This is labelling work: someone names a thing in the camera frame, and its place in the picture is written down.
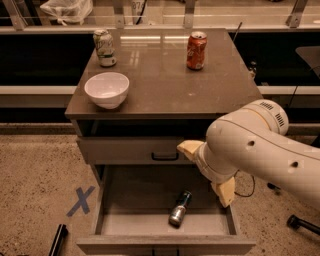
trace white robotic arm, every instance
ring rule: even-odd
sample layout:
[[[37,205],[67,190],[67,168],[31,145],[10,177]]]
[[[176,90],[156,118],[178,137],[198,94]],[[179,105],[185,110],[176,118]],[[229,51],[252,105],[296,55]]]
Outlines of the white robotic arm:
[[[284,135],[288,117],[275,102],[257,100],[214,121],[206,142],[178,149],[212,183],[224,207],[234,199],[238,170],[262,178],[320,210],[320,149]]]

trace countertop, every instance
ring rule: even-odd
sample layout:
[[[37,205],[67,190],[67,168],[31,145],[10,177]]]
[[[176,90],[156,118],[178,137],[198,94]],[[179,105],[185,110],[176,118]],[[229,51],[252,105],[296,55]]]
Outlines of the countertop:
[[[95,51],[66,111],[70,119],[216,118],[262,96],[225,29],[207,34],[205,65],[186,66],[187,41],[193,30],[111,30],[117,63],[99,65]],[[92,76],[119,72],[130,80],[126,100],[114,110],[92,103],[84,85]]]

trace cabinet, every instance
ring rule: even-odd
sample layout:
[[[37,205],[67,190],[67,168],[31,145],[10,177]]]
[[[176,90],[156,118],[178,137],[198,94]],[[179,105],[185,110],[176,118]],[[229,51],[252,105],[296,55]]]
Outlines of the cabinet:
[[[118,62],[102,68],[93,52],[66,116],[100,185],[91,235],[77,241],[87,255],[245,254],[254,241],[239,232],[206,180],[176,146],[205,139],[221,115],[261,95],[224,29],[206,29],[205,67],[186,67],[191,30],[111,31]],[[129,94],[117,109],[102,109],[84,93],[101,72],[120,72]],[[180,228],[169,225],[184,189],[193,201]]]

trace blue tape x mark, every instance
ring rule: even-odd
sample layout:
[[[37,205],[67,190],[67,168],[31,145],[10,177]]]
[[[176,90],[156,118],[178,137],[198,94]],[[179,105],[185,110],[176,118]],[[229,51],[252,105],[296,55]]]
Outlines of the blue tape x mark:
[[[87,204],[87,198],[94,190],[94,186],[91,186],[85,193],[83,193],[82,188],[78,188],[77,195],[78,195],[78,202],[72,207],[72,209],[67,213],[68,217],[71,217],[79,208],[82,207],[82,210],[85,214],[90,212],[89,206]]]

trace drawer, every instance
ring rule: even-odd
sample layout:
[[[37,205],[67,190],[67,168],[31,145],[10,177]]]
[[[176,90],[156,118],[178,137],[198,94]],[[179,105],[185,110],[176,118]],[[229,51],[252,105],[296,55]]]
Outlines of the drawer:
[[[177,151],[179,137],[89,137],[78,146],[87,164],[191,164]]]
[[[193,165],[108,166],[91,235],[77,240],[86,255],[244,255],[255,242],[239,234],[232,207],[223,208]],[[169,214],[192,193],[179,228]]]

